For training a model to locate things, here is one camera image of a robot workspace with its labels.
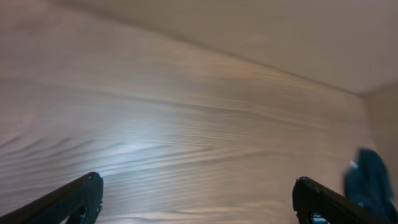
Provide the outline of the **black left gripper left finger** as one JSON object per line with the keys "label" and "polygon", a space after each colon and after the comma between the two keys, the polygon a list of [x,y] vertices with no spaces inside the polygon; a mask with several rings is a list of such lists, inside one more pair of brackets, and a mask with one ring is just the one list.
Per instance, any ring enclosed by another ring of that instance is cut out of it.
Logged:
{"label": "black left gripper left finger", "polygon": [[102,209],[103,178],[89,172],[1,217],[10,224],[94,224]]}

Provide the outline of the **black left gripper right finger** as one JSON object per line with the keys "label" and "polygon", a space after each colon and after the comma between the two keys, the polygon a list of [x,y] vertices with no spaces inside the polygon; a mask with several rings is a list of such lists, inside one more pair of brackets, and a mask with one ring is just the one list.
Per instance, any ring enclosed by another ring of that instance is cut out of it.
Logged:
{"label": "black left gripper right finger", "polygon": [[293,210],[300,224],[386,224],[389,221],[369,213],[309,177],[300,177],[292,191]]}

